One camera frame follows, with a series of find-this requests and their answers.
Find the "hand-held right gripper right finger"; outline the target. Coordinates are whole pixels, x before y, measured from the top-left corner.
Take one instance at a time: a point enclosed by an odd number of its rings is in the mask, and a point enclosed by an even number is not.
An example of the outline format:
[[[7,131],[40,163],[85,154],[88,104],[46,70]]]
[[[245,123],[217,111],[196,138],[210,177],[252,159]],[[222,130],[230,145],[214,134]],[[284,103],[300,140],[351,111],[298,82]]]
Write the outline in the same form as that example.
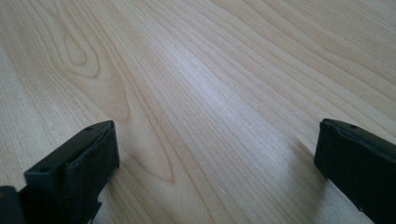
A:
[[[396,224],[396,145],[339,120],[319,127],[319,171],[375,224]]]

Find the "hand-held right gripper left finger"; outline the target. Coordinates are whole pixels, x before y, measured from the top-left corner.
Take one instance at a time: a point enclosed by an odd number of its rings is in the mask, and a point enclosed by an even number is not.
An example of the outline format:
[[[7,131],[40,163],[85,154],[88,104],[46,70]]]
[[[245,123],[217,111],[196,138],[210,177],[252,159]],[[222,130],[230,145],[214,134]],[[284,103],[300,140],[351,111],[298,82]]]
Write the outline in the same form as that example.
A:
[[[81,130],[24,173],[20,198],[27,224],[89,224],[119,167],[112,120]]]

